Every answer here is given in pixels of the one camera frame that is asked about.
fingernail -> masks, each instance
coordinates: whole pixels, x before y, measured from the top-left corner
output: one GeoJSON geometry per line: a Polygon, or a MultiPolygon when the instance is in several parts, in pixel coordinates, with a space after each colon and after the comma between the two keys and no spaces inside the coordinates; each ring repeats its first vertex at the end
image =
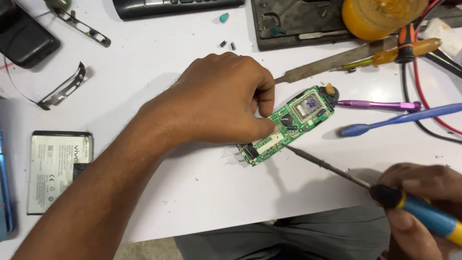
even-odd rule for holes
{"type": "Polygon", "coordinates": [[[414,188],[420,186],[420,180],[411,179],[411,180],[404,180],[402,183],[403,187],[414,188]]]}
{"type": "Polygon", "coordinates": [[[387,214],[390,224],[399,231],[406,231],[414,225],[411,214],[402,210],[393,210],[387,214]]]}

capacitor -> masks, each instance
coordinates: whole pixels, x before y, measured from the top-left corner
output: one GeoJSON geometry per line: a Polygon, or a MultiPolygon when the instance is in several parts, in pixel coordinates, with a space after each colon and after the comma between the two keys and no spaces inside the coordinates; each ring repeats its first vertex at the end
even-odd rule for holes
{"type": "Polygon", "coordinates": [[[316,114],[316,116],[317,116],[317,117],[320,117],[320,116],[322,116],[326,111],[327,111],[327,110],[326,110],[325,108],[323,108],[323,109],[321,109],[321,110],[316,114]]]}

yellow screwdriver handle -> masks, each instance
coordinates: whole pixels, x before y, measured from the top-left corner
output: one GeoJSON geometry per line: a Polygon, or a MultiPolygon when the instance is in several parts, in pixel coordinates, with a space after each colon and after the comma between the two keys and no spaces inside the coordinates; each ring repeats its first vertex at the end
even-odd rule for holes
{"type": "MultiPolygon", "coordinates": [[[[413,44],[413,53],[414,55],[422,55],[425,53],[432,52],[441,45],[441,40],[438,38],[430,38],[423,41],[418,41],[413,44]]],[[[385,64],[389,62],[393,62],[395,58],[398,56],[398,48],[392,50],[381,51],[376,53],[372,59],[374,62],[372,63],[374,66],[378,66],[380,64],[385,64]]]]}

phone battery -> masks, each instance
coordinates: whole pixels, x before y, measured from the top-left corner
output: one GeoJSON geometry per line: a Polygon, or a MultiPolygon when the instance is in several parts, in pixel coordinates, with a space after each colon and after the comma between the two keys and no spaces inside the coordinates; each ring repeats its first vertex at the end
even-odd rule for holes
{"type": "Polygon", "coordinates": [[[43,214],[92,161],[93,138],[90,133],[32,133],[27,214],[43,214]]]}

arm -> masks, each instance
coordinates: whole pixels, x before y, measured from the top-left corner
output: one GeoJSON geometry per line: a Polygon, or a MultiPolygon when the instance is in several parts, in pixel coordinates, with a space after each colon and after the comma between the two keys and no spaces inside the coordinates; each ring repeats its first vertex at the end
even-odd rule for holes
{"type": "Polygon", "coordinates": [[[276,125],[254,115],[257,105],[262,116],[271,114],[274,80],[255,60],[233,53],[195,60],[53,203],[13,260],[112,260],[165,153],[189,141],[267,137],[276,125]]]}

